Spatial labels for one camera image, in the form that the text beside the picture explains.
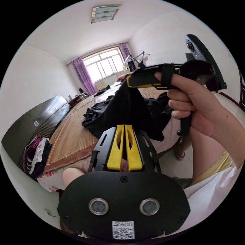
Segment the hand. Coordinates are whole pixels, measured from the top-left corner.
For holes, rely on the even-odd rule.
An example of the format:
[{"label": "hand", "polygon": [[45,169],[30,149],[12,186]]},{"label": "hand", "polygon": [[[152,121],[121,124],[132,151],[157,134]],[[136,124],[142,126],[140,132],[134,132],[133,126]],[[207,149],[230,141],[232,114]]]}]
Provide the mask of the hand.
[{"label": "hand", "polygon": [[[155,77],[161,80],[161,73],[157,72]],[[167,92],[168,104],[174,109],[172,117],[181,119],[193,112],[191,126],[212,137],[224,107],[208,89],[193,80],[173,74],[171,84],[180,89]]]},{"label": "hand", "polygon": [[117,81],[118,82],[121,82],[121,81],[123,81],[128,75],[130,75],[131,73],[127,73],[127,74],[123,74],[123,75],[121,75],[121,76],[119,76],[118,78],[117,78]]}]

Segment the screw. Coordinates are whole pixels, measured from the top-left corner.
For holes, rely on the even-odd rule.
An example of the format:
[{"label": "screw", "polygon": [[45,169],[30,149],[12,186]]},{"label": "screw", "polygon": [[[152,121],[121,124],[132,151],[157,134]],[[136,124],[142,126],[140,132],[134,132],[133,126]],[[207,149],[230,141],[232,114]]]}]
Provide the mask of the screw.
[{"label": "screw", "polygon": [[127,182],[128,182],[128,177],[127,177],[127,176],[122,176],[122,177],[120,178],[120,181],[121,181],[122,183],[127,183]]},{"label": "screw", "polygon": [[65,216],[65,217],[64,217],[64,220],[65,220],[67,223],[69,223],[69,222],[71,221],[71,219],[70,219],[68,216]]},{"label": "screw", "polygon": [[185,219],[184,217],[179,217],[177,220],[177,223],[181,224],[184,221],[184,219]]}]

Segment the black handle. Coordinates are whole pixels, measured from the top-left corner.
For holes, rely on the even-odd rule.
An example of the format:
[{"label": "black handle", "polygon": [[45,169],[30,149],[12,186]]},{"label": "black handle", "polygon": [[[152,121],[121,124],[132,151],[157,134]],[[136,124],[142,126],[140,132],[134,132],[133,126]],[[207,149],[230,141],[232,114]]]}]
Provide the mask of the black handle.
[{"label": "black handle", "polygon": [[180,120],[180,129],[177,131],[177,135],[184,138],[189,134],[191,127],[192,112],[188,117]]}]

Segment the label sticker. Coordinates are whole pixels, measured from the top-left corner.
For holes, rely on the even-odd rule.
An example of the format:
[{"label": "label sticker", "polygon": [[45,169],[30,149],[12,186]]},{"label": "label sticker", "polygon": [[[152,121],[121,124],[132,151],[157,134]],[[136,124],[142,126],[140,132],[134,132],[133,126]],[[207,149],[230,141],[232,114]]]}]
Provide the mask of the label sticker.
[{"label": "label sticker", "polygon": [[134,239],[134,222],[133,221],[113,221],[112,222],[113,239],[129,240]]}]

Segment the black cloth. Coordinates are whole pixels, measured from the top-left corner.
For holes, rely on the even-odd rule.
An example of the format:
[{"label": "black cloth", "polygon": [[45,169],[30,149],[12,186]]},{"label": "black cloth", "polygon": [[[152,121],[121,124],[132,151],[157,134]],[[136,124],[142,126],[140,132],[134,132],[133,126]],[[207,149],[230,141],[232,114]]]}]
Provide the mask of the black cloth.
[{"label": "black cloth", "polygon": [[103,88],[103,89],[100,89],[99,92],[97,94],[94,95],[95,96],[98,96],[100,94],[103,94],[106,90],[110,89],[111,87],[108,85],[106,88]]},{"label": "black cloth", "polygon": [[134,61],[133,60],[128,62],[128,67],[129,67],[130,71],[135,71],[136,70],[136,67],[134,65]]},{"label": "black cloth", "polygon": [[162,131],[171,118],[169,98],[164,92],[156,100],[145,99],[137,88],[129,88],[123,82],[115,96],[88,108],[82,125],[95,137],[117,125],[129,124],[145,131],[149,138],[163,141]]},{"label": "black cloth", "polygon": [[47,162],[47,159],[48,159],[48,155],[51,151],[51,148],[52,148],[52,144],[50,144],[47,140],[45,142],[45,147],[44,147],[44,150],[43,150],[43,155],[42,155],[42,160],[39,162],[39,163],[36,163],[35,164],[35,167],[34,167],[34,170],[33,172],[30,174],[30,177],[32,179],[35,179],[37,178],[40,174],[42,174],[44,172],[44,168],[46,166],[46,162]]}]

